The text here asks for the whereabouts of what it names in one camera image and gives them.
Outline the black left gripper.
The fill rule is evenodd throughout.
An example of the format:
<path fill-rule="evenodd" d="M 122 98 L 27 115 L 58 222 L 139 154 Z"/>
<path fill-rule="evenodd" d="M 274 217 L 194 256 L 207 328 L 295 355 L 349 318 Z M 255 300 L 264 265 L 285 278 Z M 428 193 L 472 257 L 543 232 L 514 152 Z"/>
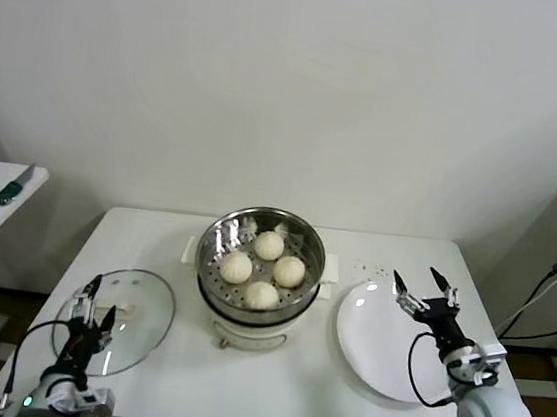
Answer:
<path fill-rule="evenodd" d="M 95 295 L 102 283 L 102 275 L 96 275 L 73 296 L 69 311 L 69 338 L 56 360 L 55 372 L 71 376 L 79 388 L 87 387 L 86 369 L 90 359 L 112 340 L 116 306 L 111 306 L 98 326 L 94 319 Z"/>

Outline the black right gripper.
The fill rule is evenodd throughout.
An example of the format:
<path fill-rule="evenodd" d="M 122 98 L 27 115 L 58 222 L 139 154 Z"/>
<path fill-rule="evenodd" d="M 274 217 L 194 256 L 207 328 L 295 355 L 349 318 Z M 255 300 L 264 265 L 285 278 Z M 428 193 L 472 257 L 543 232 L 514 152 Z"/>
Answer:
<path fill-rule="evenodd" d="M 447 281 L 448 279 L 434 267 L 430 268 L 430 272 L 444 297 L 422 299 L 421 301 L 409 293 L 399 272 L 393 271 L 398 306 L 405 313 L 416 315 L 419 323 L 430 328 L 439 351 L 453 352 L 463 347 L 469 347 L 471 340 L 466 338 L 456 321 L 459 312 L 457 288 L 452 287 Z"/>

